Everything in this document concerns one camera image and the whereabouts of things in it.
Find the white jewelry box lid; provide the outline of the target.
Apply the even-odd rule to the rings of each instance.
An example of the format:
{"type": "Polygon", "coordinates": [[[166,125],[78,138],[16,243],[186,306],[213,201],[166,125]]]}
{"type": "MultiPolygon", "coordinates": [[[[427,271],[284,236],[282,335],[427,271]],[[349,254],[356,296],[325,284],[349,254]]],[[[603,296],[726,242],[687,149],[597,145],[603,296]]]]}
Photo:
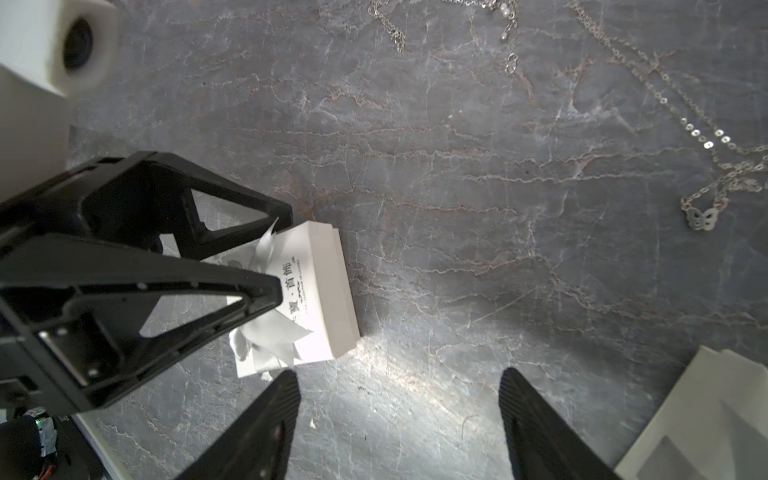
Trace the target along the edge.
{"type": "Polygon", "coordinates": [[[702,346],[615,468],[622,479],[765,479],[767,367],[702,346]]]}

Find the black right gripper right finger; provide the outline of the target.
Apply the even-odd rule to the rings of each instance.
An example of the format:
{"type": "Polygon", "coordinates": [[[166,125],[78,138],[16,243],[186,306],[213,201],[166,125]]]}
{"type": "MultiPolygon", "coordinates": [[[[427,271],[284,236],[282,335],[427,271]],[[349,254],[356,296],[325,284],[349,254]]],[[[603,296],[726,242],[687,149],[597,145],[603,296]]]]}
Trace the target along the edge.
{"type": "Polygon", "coordinates": [[[502,374],[498,405],[516,480],[619,480],[515,368],[502,374]]]}

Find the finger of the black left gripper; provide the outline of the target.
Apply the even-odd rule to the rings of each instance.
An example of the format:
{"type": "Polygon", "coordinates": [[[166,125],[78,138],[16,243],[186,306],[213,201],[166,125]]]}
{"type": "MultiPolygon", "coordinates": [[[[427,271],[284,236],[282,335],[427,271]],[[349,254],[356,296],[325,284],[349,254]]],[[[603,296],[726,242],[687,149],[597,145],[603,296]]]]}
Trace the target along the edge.
{"type": "Polygon", "coordinates": [[[243,187],[178,155],[138,152],[94,159],[1,206],[1,225],[56,232],[161,252],[171,235],[182,257],[204,260],[293,224],[289,204],[243,187]],[[264,213],[213,230],[201,220],[200,192],[264,213]]]}

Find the white jewelry box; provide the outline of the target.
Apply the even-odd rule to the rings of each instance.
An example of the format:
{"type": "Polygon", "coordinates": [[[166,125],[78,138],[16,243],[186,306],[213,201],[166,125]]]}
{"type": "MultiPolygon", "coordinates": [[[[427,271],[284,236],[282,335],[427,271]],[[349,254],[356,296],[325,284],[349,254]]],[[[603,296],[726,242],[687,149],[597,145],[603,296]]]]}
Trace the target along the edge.
{"type": "Polygon", "coordinates": [[[225,266],[281,282],[281,304],[229,333],[237,376],[338,359],[361,338],[339,230],[307,221],[236,248],[225,266]]]}

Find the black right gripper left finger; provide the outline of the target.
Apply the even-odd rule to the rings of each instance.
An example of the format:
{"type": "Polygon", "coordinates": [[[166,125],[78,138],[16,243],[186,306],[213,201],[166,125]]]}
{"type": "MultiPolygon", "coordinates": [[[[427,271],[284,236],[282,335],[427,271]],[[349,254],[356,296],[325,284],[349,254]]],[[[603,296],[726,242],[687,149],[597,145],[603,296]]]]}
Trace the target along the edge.
{"type": "Polygon", "coordinates": [[[181,479],[281,480],[301,402],[294,371],[282,371],[181,479]]]}

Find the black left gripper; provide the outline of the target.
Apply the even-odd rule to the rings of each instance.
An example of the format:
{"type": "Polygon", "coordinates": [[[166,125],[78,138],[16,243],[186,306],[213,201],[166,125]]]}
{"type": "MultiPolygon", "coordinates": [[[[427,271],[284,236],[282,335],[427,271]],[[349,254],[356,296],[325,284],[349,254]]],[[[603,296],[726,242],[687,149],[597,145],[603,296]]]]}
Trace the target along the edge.
{"type": "Polygon", "coordinates": [[[277,278],[47,234],[1,248],[1,404],[110,406],[275,309],[277,278]]]}

